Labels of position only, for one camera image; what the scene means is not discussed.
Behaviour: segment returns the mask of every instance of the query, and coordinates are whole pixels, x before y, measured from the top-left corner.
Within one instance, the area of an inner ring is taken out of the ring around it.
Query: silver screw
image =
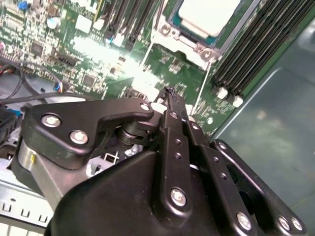
[[[298,230],[301,230],[301,231],[303,230],[302,225],[300,224],[300,222],[297,219],[292,217],[291,220],[292,220],[292,223],[293,223],[295,228],[297,228]]]
[[[41,119],[41,122],[47,127],[55,128],[61,124],[60,119],[54,115],[46,115]]]
[[[236,215],[238,222],[245,230],[251,230],[252,224],[250,220],[241,212]]]
[[[89,140],[88,135],[81,130],[72,131],[70,139],[76,144],[86,144]]]
[[[178,118],[178,116],[177,116],[177,114],[175,113],[175,112],[171,112],[171,117],[173,117],[174,119],[177,119]]]
[[[148,106],[148,104],[145,104],[145,103],[141,103],[141,104],[140,104],[140,107],[141,107],[143,110],[145,110],[145,111],[150,110],[150,107]]]
[[[186,196],[185,194],[179,190],[178,188],[173,188],[171,191],[171,198],[173,202],[179,207],[183,207],[186,205]]]
[[[194,129],[199,129],[199,127],[198,127],[198,125],[197,125],[197,124],[195,124],[195,123],[191,123],[191,125],[192,125],[192,127],[193,127]]]
[[[220,146],[222,149],[226,149],[226,146],[225,146],[223,143],[219,143],[219,146]]]
[[[286,219],[284,219],[282,216],[279,217],[279,221],[280,221],[280,224],[282,225],[282,227],[285,229],[285,230],[290,230],[290,226],[289,226],[289,223],[287,222]]]

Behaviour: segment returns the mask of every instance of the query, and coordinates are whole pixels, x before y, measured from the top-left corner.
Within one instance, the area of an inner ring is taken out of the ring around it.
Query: blue connector
[[[22,11],[26,11],[29,8],[27,1],[22,1],[18,3],[18,9]]]

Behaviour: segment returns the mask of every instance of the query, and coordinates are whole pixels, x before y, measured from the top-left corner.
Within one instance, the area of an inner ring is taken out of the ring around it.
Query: motherboard
[[[154,101],[160,89],[174,87],[211,136],[242,105],[271,56],[279,57],[312,19],[313,6],[311,0],[0,0],[0,57],[43,65],[68,90],[97,99]],[[240,71],[257,63],[255,73]],[[23,71],[51,79],[35,66]]]

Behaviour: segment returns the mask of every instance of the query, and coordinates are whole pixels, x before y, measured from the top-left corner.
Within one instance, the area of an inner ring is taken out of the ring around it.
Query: black memory slot
[[[306,6],[300,8],[299,13],[294,15],[290,24],[283,29],[281,37],[273,44],[273,47],[267,50],[265,53],[264,60],[260,60],[258,65],[252,67],[250,74],[247,76],[247,80],[238,88],[238,93],[242,93],[244,89],[249,85],[253,78],[258,74],[260,69],[265,65],[265,63],[272,57],[274,52],[281,47],[281,45],[290,36],[290,33],[299,25],[303,18],[308,14],[309,10],[314,7],[315,1],[309,1]]]
[[[273,25],[272,31],[267,35],[266,40],[259,43],[255,50],[253,50],[253,53],[249,56],[250,60],[244,65],[246,66],[246,69],[238,71],[238,73],[235,74],[237,80],[234,80],[233,83],[229,85],[233,88],[233,91],[237,91],[238,88],[246,82],[248,79],[247,75],[250,73],[251,69],[259,63],[260,60],[263,60],[266,51],[269,50],[269,48],[272,47],[272,44],[276,43],[277,38],[281,36],[282,30],[284,26],[288,24],[289,20],[291,20],[292,14],[296,12],[296,9],[303,6],[304,3],[305,1],[293,1],[293,4],[289,5],[290,7],[287,9],[287,12],[281,16],[275,25]]]
[[[131,32],[130,36],[128,37],[127,43],[126,43],[126,49],[131,51],[134,44],[137,41],[137,38],[146,22],[146,19],[148,18],[148,15],[152,9],[152,6],[154,5],[154,3],[156,2],[156,0],[148,0],[146,7],[144,8],[144,11],[140,17],[140,20],[138,21],[136,27],[134,28],[134,30]]]
[[[122,24],[122,20],[124,18],[124,15],[127,10],[129,1],[128,0],[122,0],[118,9],[117,14],[115,15],[113,21],[109,24],[104,37],[106,39],[111,39],[113,36],[116,35],[120,25]]]
[[[228,86],[231,88],[235,88],[238,84],[244,80],[243,77],[240,77],[240,73],[243,74],[244,72],[248,71],[248,67],[257,61],[257,57],[261,54],[257,54],[257,51],[263,50],[267,45],[264,45],[265,42],[269,43],[273,40],[274,34],[279,32],[277,27],[283,24],[283,20],[286,19],[287,15],[290,15],[290,9],[292,10],[292,5],[298,5],[300,1],[292,0],[291,2],[286,2],[283,6],[284,9],[278,8],[277,13],[269,19],[269,21],[264,24],[264,27],[261,27],[261,31],[255,37],[255,40],[248,46],[248,48],[244,52],[244,59],[240,60],[239,63],[236,65],[236,70],[233,73],[229,74],[227,77]]]
[[[103,17],[104,19],[108,16],[109,9],[110,9],[110,5],[111,5],[112,3],[113,3],[113,2],[109,2],[109,1],[106,1],[106,2],[105,2],[104,7],[103,7],[103,11],[102,11],[102,17]]]
[[[258,28],[258,26],[261,24],[261,22],[264,21],[265,16],[268,12],[271,11],[271,9],[274,8],[274,6],[277,4],[276,1],[269,0],[266,2],[266,4],[263,6],[263,8],[258,12],[258,15],[254,18],[251,25],[248,27],[248,29],[244,32],[239,42],[234,46],[232,51],[227,55],[227,57],[224,59],[221,66],[218,68],[215,77],[217,80],[222,79],[222,73],[224,71],[227,71],[229,68],[229,65],[233,63],[233,59],[236,58],[236,55],[239,54],[239,51],[244,48],[245,44],[248,41],[248,38],[251,37],[251,35],[255,32],[255,30]]]
[[[110,2],[109,6],[104,8],[103,15],[104,15],[104,26],[105,27],[108,25],[111,16],[114,14],[116,4],[117,4],[117,0],[112,0]]]
[[[249,35],[246,40],[244,40],[244,45],[241,49],[238,49],[238,54],[234,56],[233,61],[229,65],[226,71],[221,75],[224,78],[226,85],[229,85],[232,82],[233,74],[236,69],[240,69],[240,65],[244,62],[245,59],[249,58],[249,53],[253,51],[253,47],[258,44],[258,41],[261,40],[262,35],[264,35],[270,26],[274,24],[274,19],[282,14],[282,8],[286,5],[286,0],[281,0],[272,8],[272,12],[267,14],[257,28],[252,32],[252,35]]]
[[[132,6],[132,9],[130,11],[130,14],[128,16],[128,19],[124,22],[123,26],[121,27],[120,32],[123,35],[128,35],[131,27],[133,26],[133,23],[136,19],[137,13],[139,11],[140,5],[141,5],[142,0],[136,0],[135,3]]]

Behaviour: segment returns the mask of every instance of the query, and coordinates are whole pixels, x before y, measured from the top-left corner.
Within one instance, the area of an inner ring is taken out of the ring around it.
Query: green circuit board
[[[139,14],[147,1],[142,1]],[[122,97],[126,88],[141,84],[146,88],[156,89],[162,89],[164,86],[174,87],[177,93],[185,98],[186,104],[195,104],[206,72],[187,61],[181,53],[154,44],[144,67],[139,67],[151,42],[152,24],[160,1],[155,1],[131,51],[125,49],[124,44],[116,46],[106,42],[104,29],[98,30],[93,27],[102,14],[102,8],[110,1],[88,0],[85,7],[82,2],[83,0],[80,2],[47,0],[41,2],[39,7],[21,11],[17,9],[18,2],[0,0],[0,41],[6,45],[1,56],[6,59],[30,60],[45,65],[66,81],[71,91],[89,94],[98,99]],[[169,14],[176,2],[177,0],[166,1],[164,14]],[[242,5],[228,23],[226,32],[237,25],[252,2],[253,0],[242,1]],[[257,10],[266,1],[261,2],[257,5]],[[58,30],[47,27],[46,20],[52,7],[57,9],[56,15],[60,20]],[[246,30],[253,17],[255,17],[255,10],[244,24],[243,30]],[[87,27],[88,32],[82,30],[82,27]],[[228,38],[226,32],[220,37],[220,44]],[[36,51],[32,50],[34,42],[42,48],[42,52],[38,52],[40,55],[34,55],[36,54]],[[51,60],[55,52],[73,57],[77,61],[76,65],[67,67],[56,64]],[[215,68],[216,63],[212,65],[209,78]],[[30,69],[33,69],[32,73],[47,77],[47,74],[36,68]],[[258,80],[259,78],[254,80],[248,90],[251,90]],[[210,93],[210,90],[211,85],[207,84],[199,101],[197,113],[194,115],[209,136],[235,110],[230,103],[218,99],[215,94]]]

